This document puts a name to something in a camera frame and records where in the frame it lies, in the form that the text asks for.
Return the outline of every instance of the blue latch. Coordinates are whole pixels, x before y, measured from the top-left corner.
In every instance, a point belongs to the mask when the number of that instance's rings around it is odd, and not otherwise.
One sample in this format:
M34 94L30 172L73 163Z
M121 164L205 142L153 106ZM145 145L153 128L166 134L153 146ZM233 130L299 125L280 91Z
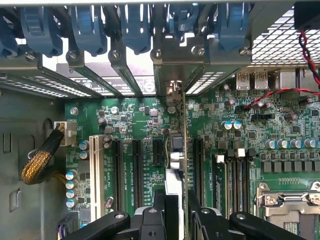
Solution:
M199 5L193 4L170 4L169 30L171 34L180 38L184 33L192 33L199 15Z
M220 3L215 32L223 51L240 49L245 44L249 24L249 3Z
M22 7L21 27L26 44L48 58L63 53L60 30L50 7Z
M101 6L73 6L71 19L75 42L80 49L93 57L107 52Z
M2 15L0 15L0 29L0 58L16 57L18 55L18 44L13 30Z
M151 49L151 35L149 30L148 4L128 4L127 16L125 5L121 5L122 42L132 49L134 54L143 54Z

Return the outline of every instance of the purple wire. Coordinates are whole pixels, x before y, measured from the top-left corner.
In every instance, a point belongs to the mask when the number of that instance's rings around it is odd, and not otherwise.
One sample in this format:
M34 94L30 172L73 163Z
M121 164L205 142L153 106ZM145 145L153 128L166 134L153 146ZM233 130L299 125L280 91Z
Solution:
M60 239L63 238L63 236L62 236L62 226L61 225L59 226L59 237L60 237Z

